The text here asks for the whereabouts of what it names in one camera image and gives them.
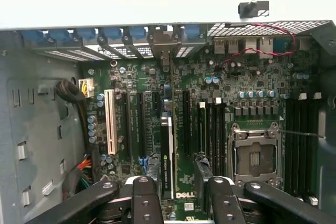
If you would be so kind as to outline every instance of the white pci slot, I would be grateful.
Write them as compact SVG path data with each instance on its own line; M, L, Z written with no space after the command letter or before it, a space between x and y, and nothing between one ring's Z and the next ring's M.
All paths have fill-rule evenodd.
M107 148L109 155L117 153L117 125L115 117L114 106L114 90L104 90L105 95L105 116L106 116L106 130L107 130Z

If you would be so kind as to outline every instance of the motherboard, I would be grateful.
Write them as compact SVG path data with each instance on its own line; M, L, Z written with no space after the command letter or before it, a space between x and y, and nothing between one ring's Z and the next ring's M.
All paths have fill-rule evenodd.
M80 85L91 86L85 95L95 180L123 184L152 176L168 220L207 219L195 190L195 160L239 187L260 180L296 196L313 193L313 182L300 186L297 172L304 165L303 176L314 176L307 164L313 167L307 158L313 145L295 132L309 131L304 111L321 98L320 49L300 41L289 56L230 58L219 39L186 59L82 63ZM286 39L273 43L274 52L290 47ZM294 146L286 142L294 138Z

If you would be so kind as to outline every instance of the green circuit board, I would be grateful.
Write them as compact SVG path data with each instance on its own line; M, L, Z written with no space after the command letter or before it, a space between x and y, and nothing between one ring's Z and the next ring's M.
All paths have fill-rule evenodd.
M281 45L278 46L279 51L284 50L286 42ZM214 108L219 105L217 99L220 98L221 110L216 113L223 113L225 119L225 131L221 133L223 145L219 147L225 158L213 172L231 177L227 152L230 129L234 123L242 130L268 129L274 122L280 129L285 129L285 96L297 99L301 93L318 92L315 69L319 57L318 47L312 46L309 50L298 51L291 56L272 59L260 59L257 54L247 54L224 64L227 57L200 51L188 59L171 58L168 71L156 59L117 60L115 67L108 61L83 63L84 78L94 81L95 95L87 99L87 110L88 115L97 117L97 140L92 145L99 148L101 155L107 155L107 130L105 109L98 106L96 96L104 94L104 90L118 89L115 98L118 152L112 156L113 162L110 164L102 159L99 176L125 182L130 176L145 175L146 170L139 163L143 153L149 157L162 158L160 115L166 109L165 87L170 86L174 199L161 197L164 218L169 219L170 213L175 212L177 220L206 219L194 191L194 153L202 149L199 142L200 103ZM264 96L258 97L258 91L262 91ZM253 97L248 98L248 92L252 92ZM139 99L143 103L141 115L138 113ZM142 125L139 123L140 116L145 120ZM281 140L281 162L284 163L284 134ZM209 151L210 161L211 155L215 153ZM280 188L284 167L279 173L282 175L279 178Z

